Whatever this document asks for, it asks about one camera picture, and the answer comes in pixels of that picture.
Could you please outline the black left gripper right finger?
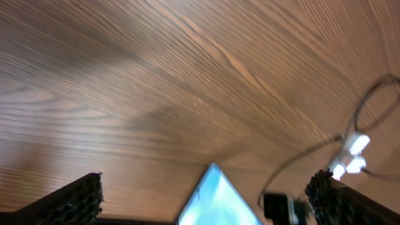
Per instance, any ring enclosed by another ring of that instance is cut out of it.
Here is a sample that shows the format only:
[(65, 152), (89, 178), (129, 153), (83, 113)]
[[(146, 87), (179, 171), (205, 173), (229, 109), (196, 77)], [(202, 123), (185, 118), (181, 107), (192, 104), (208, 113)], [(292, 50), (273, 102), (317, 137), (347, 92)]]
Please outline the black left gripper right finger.
[(399, 225), (399, 214), (318, 171), (305, 188), (318, 225)]

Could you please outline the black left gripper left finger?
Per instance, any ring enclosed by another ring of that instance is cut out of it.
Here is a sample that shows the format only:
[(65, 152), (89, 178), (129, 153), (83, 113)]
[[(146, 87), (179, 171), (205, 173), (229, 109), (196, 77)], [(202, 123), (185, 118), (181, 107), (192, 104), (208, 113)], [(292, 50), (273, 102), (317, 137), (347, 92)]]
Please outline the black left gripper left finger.
[(1, 225), (94, 224), (102, 211), (100, 173), (89, 173), (14, 212), (1, 213)]

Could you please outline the Samsung Galaxy smartphone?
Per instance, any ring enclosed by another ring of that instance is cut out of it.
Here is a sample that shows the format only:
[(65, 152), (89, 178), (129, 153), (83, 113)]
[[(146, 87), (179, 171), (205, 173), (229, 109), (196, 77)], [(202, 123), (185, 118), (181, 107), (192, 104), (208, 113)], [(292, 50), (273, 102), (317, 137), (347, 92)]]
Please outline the Samsung Galaxy smartphone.
[(216, 163), (211, 163), (176, 219), (178, 225), (261, 225)]

